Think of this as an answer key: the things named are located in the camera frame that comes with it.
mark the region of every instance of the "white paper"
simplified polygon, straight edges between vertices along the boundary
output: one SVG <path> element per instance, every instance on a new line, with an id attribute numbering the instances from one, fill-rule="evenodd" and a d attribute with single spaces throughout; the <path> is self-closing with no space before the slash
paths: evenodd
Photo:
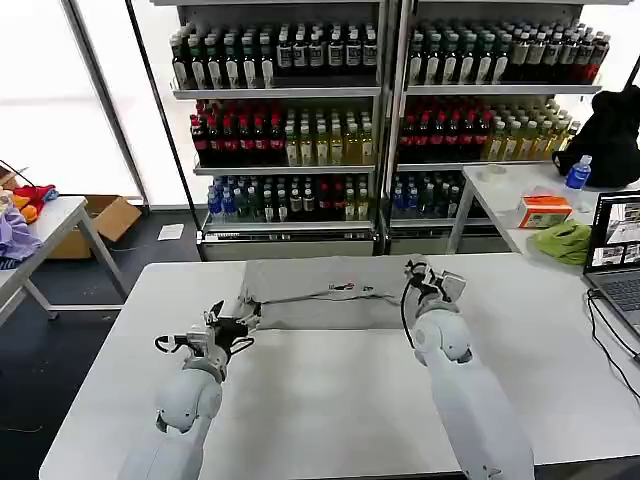
<path id="1" fill-rule="evenodd" d="M 184 230 L 184 223 L 174 223 L 172 225 L 163 225 L 158 235 L 158 241 L 162 240 L 180 240 Z"/>

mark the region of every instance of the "tissue box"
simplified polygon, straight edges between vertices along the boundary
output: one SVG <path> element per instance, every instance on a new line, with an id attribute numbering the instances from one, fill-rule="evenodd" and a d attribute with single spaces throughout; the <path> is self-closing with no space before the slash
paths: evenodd
<path id="1" fill-rule="evenodd" d="M 520 228 L 549 228 L 562 223 L 571 214 L 571 206 L 564 197 L 522 197 L 517 216 Z"/>

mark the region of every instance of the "metal shelf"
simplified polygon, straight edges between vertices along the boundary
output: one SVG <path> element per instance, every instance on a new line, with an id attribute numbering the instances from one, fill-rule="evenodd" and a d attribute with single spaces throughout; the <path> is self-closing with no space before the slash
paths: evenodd
<path id="1" fill-rule="evenodd" d="M 272 223 L 207 223 L 204 227 L 208 233 L 279 233 L 279 232 L 357 232 L 373 230 L 369 221 L 351 222 L 272 222 Z"/>
<path id="2" fill-rule="evenodd" d="M 373 173 L 374 165 L 323 165 L 314 167 L 201 167 L 193 169 L 195 175 L 219 177 L 223 175 L 321 175 L 347 173 Z"/>
<path id="3" fill-rule="evenodd" d="M 314 3 L 378 3 L 378 0 L 151 0 L 156 6 L 198 6 L 198 5 L 272 5 Z"/>
<path id="4" fill-rule="evenodd" d="M 405 95 L 591 95 L 601 89 L 600 85 L 413 85 Z"/>
<path id="5" fill-rule="evenodd" d="M 506 162 L 434 162 L 434 163 L 399 163 L 396 165 L 396 172 L 440 172 L 440 171 L 457 171 L 463 167 L 471 167 L 478 165 L 538 165 L 548 164 L 550 160 L 510 160 Z"/>
<path id="6" fill-rule="evenodd" d="M 354 98 L 376 97 L 380 87 L 288 87 L 222 90 L 173 90 L 178 100 L 224 100 L 245 98 Z"/>
<path id="7" fill-rule="evenodd" d="M 434 227 L 453 227 L 455 218 L 397 218 L 391 219 L 391 228 L 397 229 L 416 229 L 416 228 L 434 228 Z M 489 218 L 467 218 L 465 226 L 467 227 L 486 227 L 493 225 Z"/>

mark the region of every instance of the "black backpack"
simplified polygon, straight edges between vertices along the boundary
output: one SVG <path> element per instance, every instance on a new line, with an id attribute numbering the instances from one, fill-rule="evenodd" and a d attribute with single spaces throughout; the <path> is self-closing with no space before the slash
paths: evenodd
<path id="1" fill-rule="evenodd" d="M 566 176 L 582 155 L 591 155 L 587 185 L 600 188 L 626 187 L 640 178 L 640 150 L 636 139 L 640 128 L 640 88 L 622 92 L 600 92 L 591 102 L 593 115 L 567 149 L 553 153 L 553 163 Z"/>

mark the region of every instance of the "white table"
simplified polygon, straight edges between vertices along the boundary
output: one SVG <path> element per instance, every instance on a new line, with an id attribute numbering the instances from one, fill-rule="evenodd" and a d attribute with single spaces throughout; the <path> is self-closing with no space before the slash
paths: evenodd
<path id="1" fill-rule="evenodd" d="M 506 174 L 501 175 L 500 179 L 495 182 L 483 180 L 482 174 L 486 171 L 486 166 L 463 167 L 462 173 L 466 183 L 447 244 L 447 253 L 456 252 L 471 202 L 475 197 L 512 251 L 535 257 L 542 255 L 531 245 L 529 240 L 537 230 L 517 228 L 518 222 L 514 212 L 520 203 L 521 197 L 529 194 L 535 187 L 542 187 L 546 191 L 562 195 L 565 179 L 560 176 L 557 168 L 552 163 L 502 166 L 506 169 Z M 625 190 L 637 189 L 640 189 L 640 182 L 629 185 Z M 598 202 L 598 195 L 603 191 L 612 190 L 614 189 L 598 190 L 587 187 L 582 192 L 581 199 L 586 205 L 590 206 L 589 211 L 580 212 L 574 210 L 570 218 L 575 218 L 581 223 L 591 225 Z"/>
<path id="2" fill-rule="evenodd" d="M 513 253 L 430 259 L 466 277 L 460 308 L 473 348 L 511 400 L 536 463 L 640 455 L 640 409 L 590 338 L 579 278 Z M 396 276 L 406 257 L 366 260 Z M 283 272 L 274 281 L 295 281 L 286 262 L 309 260 L 273 261 Z M 155 394 L 183 358 L 161 354 L 153 339 L 183 332 L 217 300 L 233 299 L 244 268 L 244 262 L 172 263 L 143 271 L 51 446 L 41 480 L 117 478 L 137 437 L 155 428 Z M 400 325 L 399 315 L 389 321 Z M 640 384 L 640 369 L 600 336 L 631 383 Z M 255 337 L 229 365 L 201 479 L 458 470 L 431 400 L 428 369 L 414 359 L 401 329 L 271 330 Z"/>
<path id="3" fill-rule="evenodd" d="M 126 286 L 118 266 L 87 215 L 84 209 L 86 203 L 86 199 L 82 196 L 58 197 L 46 203 L 38 220 L 29 225 L 29 231 L 42 242 L 42 247 L 18 268 L 0 271 L 0 306 L 2 306 L 0 307 L 0 325 L 6 321 L 26 295 L 33 297 L 48 312 L 121 308 L 121 305 L 51 305 L 29 280 L 35 269 L 77 226 L 104 267 L 118 295 L 123 302 L 127 299 L 130 288 Z"/>

